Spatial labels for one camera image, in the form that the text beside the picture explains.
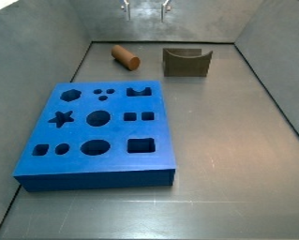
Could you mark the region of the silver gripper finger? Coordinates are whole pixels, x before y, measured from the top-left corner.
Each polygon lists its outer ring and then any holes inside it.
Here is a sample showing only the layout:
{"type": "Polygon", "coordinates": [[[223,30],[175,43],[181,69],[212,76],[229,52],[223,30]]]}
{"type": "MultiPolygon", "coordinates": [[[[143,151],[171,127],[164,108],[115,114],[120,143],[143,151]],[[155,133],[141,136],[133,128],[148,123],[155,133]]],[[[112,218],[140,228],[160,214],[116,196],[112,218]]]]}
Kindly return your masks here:
{"type": "Polygon", "coordinates": [[[161,4],[161,23],[164,22],[165,19],[165,14],[169,12],[171,10],[171,6],[169,6],[171,0],[165,0],[161,4]]]}
{"type": "Polygon", "coordinates": [[[127,21],[129,21],[129,0],[120,0],[120,8],[125,13],[127,21]]]}

